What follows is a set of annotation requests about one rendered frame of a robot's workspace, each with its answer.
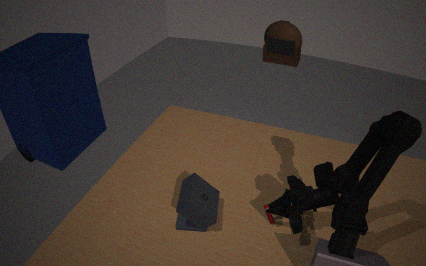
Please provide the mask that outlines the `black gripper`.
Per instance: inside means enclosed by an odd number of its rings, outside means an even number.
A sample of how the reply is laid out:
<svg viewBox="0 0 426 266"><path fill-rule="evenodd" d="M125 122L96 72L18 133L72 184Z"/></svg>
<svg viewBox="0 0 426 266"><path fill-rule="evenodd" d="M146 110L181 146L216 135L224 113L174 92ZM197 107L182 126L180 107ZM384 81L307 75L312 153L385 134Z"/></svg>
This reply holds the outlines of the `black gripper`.
<svg viewBox="0 0 426 266"><path fill-rule="evenodd" d="M287 176L288 183L296 179L297 177L294 175ZM272 213L288 218L290 220L293 234L300 233L303 231L302 218L300 215L303 214L304 211L311 209L316 212L317 208L320 207L318 203L317 189L313 190L312 188L312 190L309 191L309 196L311 198L310 202L303 206L297 206L296 200L290 195L290 190L286 189L285 193L280 198L268 204L269 209L266 211L267 213Z"/></svg>

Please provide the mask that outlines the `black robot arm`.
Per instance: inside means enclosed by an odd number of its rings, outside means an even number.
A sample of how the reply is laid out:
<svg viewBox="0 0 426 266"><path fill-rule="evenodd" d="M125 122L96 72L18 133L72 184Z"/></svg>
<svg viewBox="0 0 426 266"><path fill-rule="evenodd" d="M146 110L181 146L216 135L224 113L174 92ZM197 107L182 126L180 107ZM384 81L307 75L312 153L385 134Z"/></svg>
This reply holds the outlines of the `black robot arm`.
<svg viewBox="0 0 426 266"><path fill-rule="evenodd" d="M331 222L335 232L328 243L329 253L354 258L360 234L365 235L368 231L365 216L369 200L398 156L412 147L421 133L422 125L418 119L396 111L371 124L368 134L346 163L334 171L331 162L314 167L319 207L335 204ZM359 181L360 174L375 154ZM299 178L290 182L289 186L297 206L311 201L309 191L312 186L306 186Z"/></svg>

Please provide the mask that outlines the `dark red peg with grey band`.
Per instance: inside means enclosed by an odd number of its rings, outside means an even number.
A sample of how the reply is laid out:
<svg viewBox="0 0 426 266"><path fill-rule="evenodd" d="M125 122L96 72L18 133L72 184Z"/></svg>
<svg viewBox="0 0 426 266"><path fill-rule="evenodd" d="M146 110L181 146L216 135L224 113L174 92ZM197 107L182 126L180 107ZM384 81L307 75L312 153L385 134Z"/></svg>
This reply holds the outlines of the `dark red peg with grey band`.
<svg viewBox="0 0 426 266"><path fill-rule="evenodd" d="M268 207L268 205L266 204L266 205L264 205L264 210L265 210L265 212L266 212L266 214L267 214L267 218L269 219L269 221L270 221L270 224L274 224L274 220L273 220L273 216L272 216L272 214L271 213L267 213L267 209L269 209L269 207Z"/></svg>

